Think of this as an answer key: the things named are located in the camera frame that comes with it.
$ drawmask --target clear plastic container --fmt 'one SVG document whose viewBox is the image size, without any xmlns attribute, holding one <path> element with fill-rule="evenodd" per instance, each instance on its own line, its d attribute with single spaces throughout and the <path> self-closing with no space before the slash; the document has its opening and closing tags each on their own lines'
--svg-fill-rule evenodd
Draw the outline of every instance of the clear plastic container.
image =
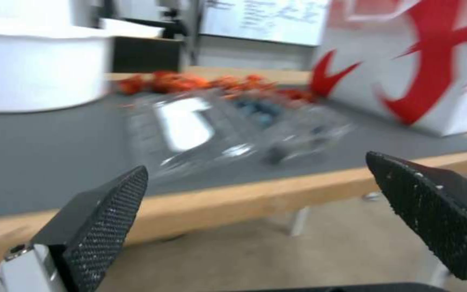
<svg viewBox="0 0 467 292">
<path fill-rule="evenodd" d="M 256 130 L 219 90 L 148 94 L 129 111 L 136 161 L 151 177 L 179 176 L 228 163 L 256 150 Z"/>
<path fill-rule="evenodd" d="M 246 92 L 239 98 L 265 100 L 280 107 L 280 113 L 272 118 L 270 125 L 263 124 L 260 116 L 248 117 L 259 131 L 254 144 L 263 152 L 263 160 L 270 164 L 322 152 L 353 129 L 348 118 L 324 105 L 289 100 L 271 92 Z"/>
</svg>

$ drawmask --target table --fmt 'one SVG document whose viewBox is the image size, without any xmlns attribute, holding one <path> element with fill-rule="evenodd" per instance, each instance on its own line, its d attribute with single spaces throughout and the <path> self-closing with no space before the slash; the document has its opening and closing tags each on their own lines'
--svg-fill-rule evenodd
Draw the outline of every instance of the table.
<svg viewBox="0 0 467 292">
<path fill-rule="evenodd" d="M 234 72 L 244 74 L 242 70 Z M 271 79 L 285 81 L 281 72 L 275 78 L 271 72 L 261 72 L 265 73 Z M 302 72 L 294 76 L 293 83 L 306 83 L 306 79 L 300 79 Z M 115 97 L 64 111 L 0 115 L 0 259 L 6 248 L 34 235 L 71 195 L 104 183 L 134 165 L 123 131 L 126 120 L 120 113 L 127 103 L 127 99 Z M 467 173 L 467 135 L 436 139 L 339 105 L 331 106 L 357 119 L 358 129 L 329 155 L 308 159 L 321 163 L 299 160 L 286 168 L 269 170 L 254 161 L 240 161 L 220 176 L 205 172 L 178 183 L 152 181 L 126 244 L 377 190 L 364 166 L 366 150 Z"/>
</svg>

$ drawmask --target red logo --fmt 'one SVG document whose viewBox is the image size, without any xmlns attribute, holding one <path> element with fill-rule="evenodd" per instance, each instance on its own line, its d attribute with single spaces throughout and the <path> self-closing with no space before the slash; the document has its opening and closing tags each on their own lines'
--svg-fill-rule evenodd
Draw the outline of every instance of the red logo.
<svg viewBox="0 0 467 292">
<path fill-rule="evenodd" d="M 336 50 L 331 50 L 322 57 L 313 70 L 313 79 L 311 80 L 311 91 L 326 98 L 342 78 L 361 64 L 361 62 L 353 64 L 338 74 L 328 76 L 327 70 L 335 52 Z"/>
<path fill-rule="evenodd" d="M 462 0 L 422 0 L 407 15 L 418 42 L 399 57 L 419 52 L 416 77 L 406 95 L 391 101 L 381 88 L 374 92 L 402 122 L 411 125 L 439 101 L 454 81 L 454 47 L 467 42 L 467 27 L 453 30 Z"/>
</svg>

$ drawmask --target white bag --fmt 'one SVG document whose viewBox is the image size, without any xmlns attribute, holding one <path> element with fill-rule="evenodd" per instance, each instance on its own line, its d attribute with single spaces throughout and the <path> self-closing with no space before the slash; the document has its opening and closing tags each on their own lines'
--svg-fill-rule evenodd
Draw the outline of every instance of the white bag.
<svg viewBox="0 0 467 292">
<path fill-rule="evenodd" d="M 333 0 L 319 55 L 317 94 L 438 135 L 467 131 L 467 0 Z"/>
</svg>

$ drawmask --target gray table surface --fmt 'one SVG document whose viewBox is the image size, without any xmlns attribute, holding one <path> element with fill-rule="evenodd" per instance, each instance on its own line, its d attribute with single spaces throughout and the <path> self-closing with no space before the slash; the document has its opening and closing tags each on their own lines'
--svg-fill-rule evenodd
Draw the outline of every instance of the gray table surface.
<svg viewBox="0 0 467 292">
<path fill-rule="evenodd" d="M 62 207 L 137 163 L 126 129 L 128 100 L 107 97 L 81 107 L 33 114 L 0 114 L 0 215 Z M 381 151 L 406 159 L 467 151 L 467 136 L 436 138 L 330 105 L 357 125 L 323 155 L 274 167 L 257 157 L 236 161 L 174 181 L 150 181 L 147 196 L 365 165 L 365 153 Z"/>
</svg>

